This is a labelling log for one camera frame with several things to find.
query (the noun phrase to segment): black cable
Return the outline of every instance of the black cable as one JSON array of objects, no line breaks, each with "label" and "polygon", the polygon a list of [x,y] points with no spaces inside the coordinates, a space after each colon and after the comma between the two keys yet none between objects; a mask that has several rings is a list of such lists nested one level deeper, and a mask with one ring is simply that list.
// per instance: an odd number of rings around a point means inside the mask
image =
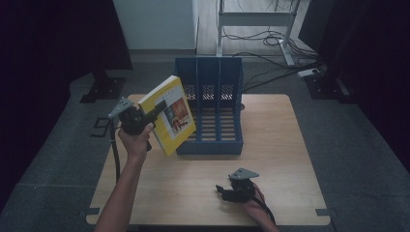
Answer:
[{"label": "black cable", "polygon": [[114,154],[114,161],[115,161],[115,179],[116,179],[116,182],[118,182],[118,179],[120,179],[120,175],[121,175],[121,163],[120,163],[120,158],[118,156],[117,142],[115,140],[115,126],[114,126],[113,119],[109,119],[109,135],[110,135],[110,141],[111,141],[111,146],[112,146],[112,153]]},{"label": "black cable", "polygon": [[250,89],[259,87],[259,86],[261,86],[261,85],[265,85],[265,84],[270,83],[270,82],[272,82],[272,81],[274,81],[274,80],[276,80],[276,79],[279,79],[279,78],[287,77],[288,75],[297,73],[297,72],[299,72],[299,71],[301,71],[301,70],[312,69],[312,68],[315,68],[315,67],[318,67],[318,66],[321,66],[321,65],[323,65],[323,62],[321,62],[321,61],[316,61],[316,62],[314,62],[314,63],[311,63],[311,64],[308,64],[308,65],[305,65],[305,66],[296,68],[296,70],[294,70],[293,72],[289,72],[289,71],[291,71],[291,69],[289,69],[285,74],[282,74],[282,75],[273,77],[273,78],[271,78],[271,79],[269,79],[269,80],[266,80],[266,81],[261,81],[261,82],[259,82],[259,83],[254,82],[255,84],[252,85],[252,86],[250,86],[250,87],[247,87],[246,85],[244,85],[244,89],[243,89],[242,93],[244,94],[246,91],[248,91],[248,90],[250,90]]}]

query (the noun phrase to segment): hand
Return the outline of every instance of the hand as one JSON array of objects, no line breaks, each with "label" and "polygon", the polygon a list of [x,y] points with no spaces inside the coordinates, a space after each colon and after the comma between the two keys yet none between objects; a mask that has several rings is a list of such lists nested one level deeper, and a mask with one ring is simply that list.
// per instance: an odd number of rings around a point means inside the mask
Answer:
[{"label": "hand", "polygon": [[139,135],[129,135],[120,129],[118,136],[124,144],[128,153],[128,160],[136,160],[143,163],[147,157],[147,141],[154,125],[148,124],[144,131]]},{"label": "hand", "polygon": [[[263,195],[262,191],[259,189],[259,187],[255,183],[253,183],[253,186],[255,187],[254,196],[258,200],[265,202],[265,196]],[[244,207],[248,215],[255,220],[260,218],[261,215],[267,215],[267,213],[262,209],[262,207],[253,200],[249,200],[248,202],[243,203],[242,206]]]},{"label": "hand", "polygon": [[[255,187],[255,197],[265,203],[265,196],[259,187],[253,183]],[[277,226],[271,221],[268,213],[254,200],[249,200],[242,204],[247,214],[253,218],[265,232],[279,232]]]}]

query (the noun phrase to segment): wooden table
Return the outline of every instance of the wooden table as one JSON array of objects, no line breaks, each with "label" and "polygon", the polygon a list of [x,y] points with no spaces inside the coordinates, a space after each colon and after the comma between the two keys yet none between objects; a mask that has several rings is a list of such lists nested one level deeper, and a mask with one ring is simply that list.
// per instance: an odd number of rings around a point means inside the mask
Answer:
[{"label": "wooden table", "polygon": [[[129,97],[137,102],[143,96]],[[167,157],[155,136],[142,169],[131,224],[254,225],[237,203],[224,202],[215,185],[230,189],[228,174],[239,167],[260,174],[252,180],[265,195],[278,225],[327,225],[316,209],[326,204],[316,180],[290,99],[285,95],[243,95],[244,147],[240,156]],[[117,140],[122,164],[126,152]],[[90,208],[102,209],[115,185],[112,151]],[[87,216],[95,224],[99,215]]]}]

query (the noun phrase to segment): yellow book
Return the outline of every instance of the yellow book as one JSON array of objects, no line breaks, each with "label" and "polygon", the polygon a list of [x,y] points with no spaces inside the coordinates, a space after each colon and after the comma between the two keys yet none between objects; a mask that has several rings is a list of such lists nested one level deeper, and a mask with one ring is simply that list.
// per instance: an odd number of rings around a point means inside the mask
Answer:
[{"label": "yellow book", "polygon": [[166,102],[166,109],[155,121],[154,135],[169,156],[195,132],[196,126],[179,77],[171,75],[142,98],[138,105],[146,114],[162,101]]}]

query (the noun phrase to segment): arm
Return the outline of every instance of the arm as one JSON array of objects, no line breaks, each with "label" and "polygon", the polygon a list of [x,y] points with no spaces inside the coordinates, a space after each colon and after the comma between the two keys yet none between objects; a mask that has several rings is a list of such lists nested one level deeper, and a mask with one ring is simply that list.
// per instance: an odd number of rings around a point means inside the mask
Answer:
[{"label": "arm", "polygon": [[[253,184],[256,188],[255,197],[262,202],[265,202],[265,197],[256,184]],[[243,204],[245,211],[253,218],[256,223],[261,227],[264,232],[279,232],[277,226],[271,221],[268,214],[253,200],[250,200]]]},{"label": "arm", "polygon": [[147,140],[152,129],[153,125],[149,124],[140,135],[128,135],[123,130],[118,132],[128,158],[117,185],[97,221],[96,232],[127,231],[139,175],[147,157]]}]

